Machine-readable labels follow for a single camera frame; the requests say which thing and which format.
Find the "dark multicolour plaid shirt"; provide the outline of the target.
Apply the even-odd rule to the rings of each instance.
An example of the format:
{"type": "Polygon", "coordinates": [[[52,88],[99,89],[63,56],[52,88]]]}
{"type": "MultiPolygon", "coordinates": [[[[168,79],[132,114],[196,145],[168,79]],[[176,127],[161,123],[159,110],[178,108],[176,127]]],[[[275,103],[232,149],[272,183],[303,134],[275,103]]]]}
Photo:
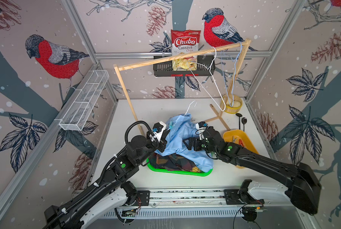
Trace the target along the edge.
{"type": "Polygon", "coordinates": [[[194,162],[177,154],[161,156],[154,153],[150,158],[150,164],[155,169],[165,169],[167,171],[188,171],[194,173],[202,173],[194,162]]]}

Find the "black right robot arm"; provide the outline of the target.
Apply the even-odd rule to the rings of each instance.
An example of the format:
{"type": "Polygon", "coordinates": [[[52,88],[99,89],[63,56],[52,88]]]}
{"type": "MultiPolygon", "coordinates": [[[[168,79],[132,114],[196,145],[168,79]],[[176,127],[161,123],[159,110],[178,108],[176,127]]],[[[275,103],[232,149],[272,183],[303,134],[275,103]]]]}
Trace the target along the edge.
{"type": "Polygon", "coordinates": [[[252,169],[280,182],[288,188],[285,195],[296,208],[311,215],[318,213],[322,185],[309,165],[278,162],[236,143],[225,142],[213,127],[206,128],[201,137],[186,138],[183,143],[188,150],[205,151],[214,155],[213,159],[252,169]]]}

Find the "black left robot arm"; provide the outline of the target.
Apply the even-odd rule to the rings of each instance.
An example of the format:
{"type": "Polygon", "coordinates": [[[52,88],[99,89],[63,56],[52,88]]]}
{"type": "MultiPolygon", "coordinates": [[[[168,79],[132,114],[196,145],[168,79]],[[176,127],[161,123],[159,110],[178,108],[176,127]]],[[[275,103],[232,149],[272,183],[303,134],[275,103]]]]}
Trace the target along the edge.
{"type": "Polygon", "coordinates": [[[85,229],[109,210],[131,204],[137,190],[129,179],[156,150],[166,147],[169,131],[164,122],[150,127],[136,121],[125,132],[125,146],[104,166],[100,177],[75,198],[45,212],[46,229],[85,229]]]}

